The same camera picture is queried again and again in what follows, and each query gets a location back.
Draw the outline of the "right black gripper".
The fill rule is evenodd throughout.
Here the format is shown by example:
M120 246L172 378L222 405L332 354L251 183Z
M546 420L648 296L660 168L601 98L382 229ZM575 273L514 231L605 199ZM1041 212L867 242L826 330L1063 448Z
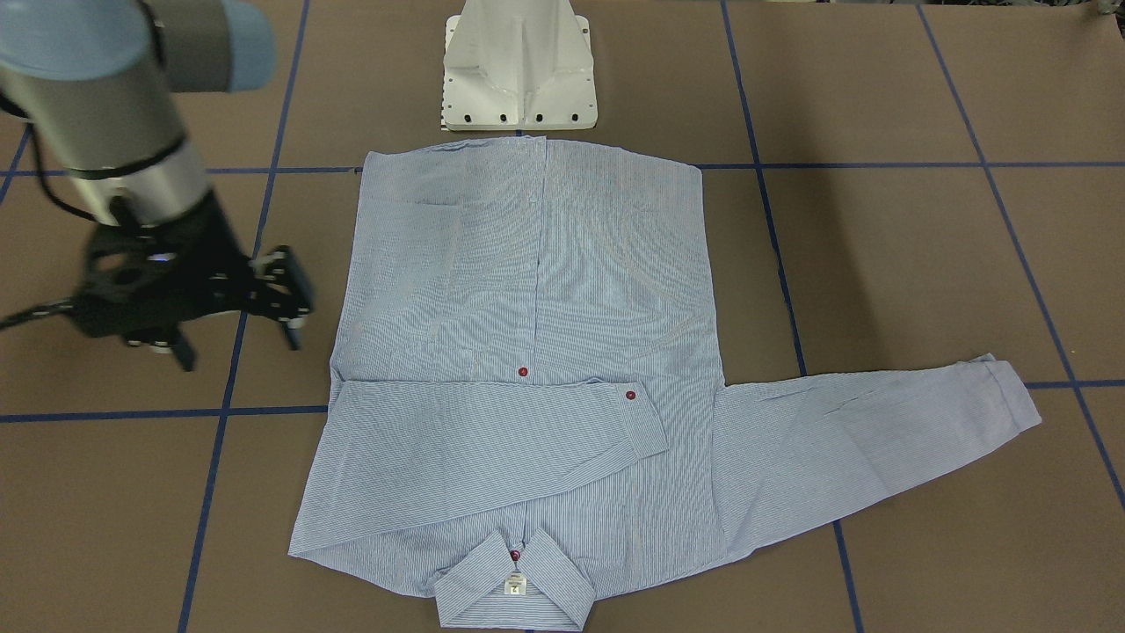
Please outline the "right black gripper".
M112 219L87 243L84 272L69 304L69 322L90 338L171 328L168 349L184 372L197 352L176 325L222 311L248 311L274 322L290 350L302 350L302 328L315 292L296 253L286 245L245 256L214 191L177 219L141 221L129 193L112 196Z

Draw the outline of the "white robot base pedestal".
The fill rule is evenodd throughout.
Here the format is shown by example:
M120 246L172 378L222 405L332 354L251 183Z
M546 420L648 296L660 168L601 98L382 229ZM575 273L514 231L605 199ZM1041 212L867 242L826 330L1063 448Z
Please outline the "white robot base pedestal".
M446 20L446 132L585 132L598 124L590 22L570 1L467 1Z

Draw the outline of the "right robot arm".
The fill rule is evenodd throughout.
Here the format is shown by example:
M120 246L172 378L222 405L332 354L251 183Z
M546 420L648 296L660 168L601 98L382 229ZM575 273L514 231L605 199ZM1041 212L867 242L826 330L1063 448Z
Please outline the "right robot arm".
M245 255L177 109L179 93L269 83L272 25L246 1L4 1L3 111L22 120L40 191L92 221L68 299L3 328L64 316L86 337L173 355L184 322L243 311L302 347L314 291L292 248Z

